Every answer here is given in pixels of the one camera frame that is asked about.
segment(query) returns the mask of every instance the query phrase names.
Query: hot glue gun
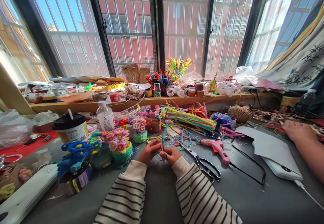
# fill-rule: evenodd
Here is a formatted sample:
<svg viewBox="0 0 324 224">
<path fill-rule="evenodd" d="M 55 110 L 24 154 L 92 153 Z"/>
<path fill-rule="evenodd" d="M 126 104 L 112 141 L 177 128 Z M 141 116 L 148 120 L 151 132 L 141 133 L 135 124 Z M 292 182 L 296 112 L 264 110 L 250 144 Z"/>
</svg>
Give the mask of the hot glue gun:
<svg viewBox="0 0 324 224">
<path fill-rule="evenodd" d="M 229 165 L 230 164 L 230 158 L 227 156 L 227 154 L 224 152 L 223 147 L 224 143 L 221 140 L 209 140 L 209 139 L 202 139 L 199 141 L 201 144 L 205 146 L 210 146 L 213 148 L 214 153 L 219 152 L 220 156 L 222 157 L 222 161 L 224 164 Z"/>
</svg>

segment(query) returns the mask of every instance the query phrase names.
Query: plastic water bottle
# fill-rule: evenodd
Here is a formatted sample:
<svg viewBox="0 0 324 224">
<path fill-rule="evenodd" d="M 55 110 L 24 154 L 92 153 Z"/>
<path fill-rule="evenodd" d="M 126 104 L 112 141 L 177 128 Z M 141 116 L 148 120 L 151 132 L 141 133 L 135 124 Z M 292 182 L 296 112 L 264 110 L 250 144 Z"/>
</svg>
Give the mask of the plastic water bottle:
<svg viewBox="0 0 324 224">
<path fill-rule="evenodd" d="M 111 107 L 106 105 L 106 101 L 98 102 L 97 117 L 102 131 L 111 131 L 115 128 L 114 114 Z"/>
<path fill-rule="evenodd" d="M 299 102 L 295 106 L 293 114 L 307 115 L 309 107 L 315 102 L 315 89 L 308 89 L 307 92 L 300 98 Z"/>
</svg>

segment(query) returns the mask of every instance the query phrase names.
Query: black-handled scissors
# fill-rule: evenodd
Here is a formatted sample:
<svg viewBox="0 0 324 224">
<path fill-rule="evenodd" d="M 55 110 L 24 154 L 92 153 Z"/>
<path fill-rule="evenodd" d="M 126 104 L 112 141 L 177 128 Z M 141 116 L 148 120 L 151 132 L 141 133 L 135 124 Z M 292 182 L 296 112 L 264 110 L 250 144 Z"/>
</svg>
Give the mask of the black-handled scissors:
<svg viewBox="0 0 324 224">
<path fill-rule="evenodd" d="M 220 181 L 220 178 L 222 177 L 222 174 L 220 173 L 220 171 L 218 170 L 217 167 L 215 167 L 210 161 L 204 159 L 204 158 L 200 158 L 197 153 L 195 153 L 193 150 L 188 149 L 187 147 L 184 146 L 183 143 L 179 143 L 187 152 L 189 152 L 193 158 L 195 159 L 195 163 L 197 164 L 198 168 L 208 176 L 209 181 L 211 183 L 213 183 L 216 179 L 216 181 Z M 213 169 L 218 173 L 219 176 L 217 176 L 216 174 L 213 173 L 213 171 L 211 171 L 203 162 L 208 163 L 210 166 L 213 167 Z"/>
</svg>

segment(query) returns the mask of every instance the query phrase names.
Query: striped sleeve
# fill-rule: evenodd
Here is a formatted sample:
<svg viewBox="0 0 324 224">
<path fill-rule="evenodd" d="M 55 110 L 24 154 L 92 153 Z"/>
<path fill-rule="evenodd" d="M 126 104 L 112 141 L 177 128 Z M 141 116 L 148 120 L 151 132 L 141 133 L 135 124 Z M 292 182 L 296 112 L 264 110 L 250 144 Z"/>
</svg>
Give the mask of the striped sleeve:
<svg viewBox="0 0 324 224">
<path fill-rule="evenodd" d="M 185 224 L 242 223 L 196 164 L 181 157 L 172 169 L 178 178 L 175 187 Z"/>
<path fill-rule="evenodd" d="M 104 200 L 96 224 L 139 224 L 142 217 L 147 165 L 132 160 L 121 173 Z"/>
</svg>

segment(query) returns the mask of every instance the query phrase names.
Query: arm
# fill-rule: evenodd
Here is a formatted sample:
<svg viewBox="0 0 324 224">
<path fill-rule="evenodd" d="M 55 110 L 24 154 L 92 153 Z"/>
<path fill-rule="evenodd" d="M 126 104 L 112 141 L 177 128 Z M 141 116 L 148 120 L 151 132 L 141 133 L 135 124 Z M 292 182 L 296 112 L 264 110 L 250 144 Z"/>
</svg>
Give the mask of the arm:
<svg viewBox="0 0 324 224">
<path fill-rule="evenodd" d="M 140 223 L 146 188 L 144 177 L 147 165 L 162 147 L 160 142 L 148 144 L 137 161 L 132 160 L 125 173 L 117 177 L 93 223 Z"/>
<path fill-rule="evenodd" d="M 324 183 L 324 145 L 318 141 L 315 132 L 307 124 L 290 120 L 282 127 L 314 175 Z"/>
<path fill-rule="evenodd" d="M 242 223 L 196 164 L 189 164 L 176 148 L 166 148 L 165 151 L 167 153 L 160 152 L 160 155 L 173 164 L 178 179 L 175 187 L 186 224 Z"/>
</svg>

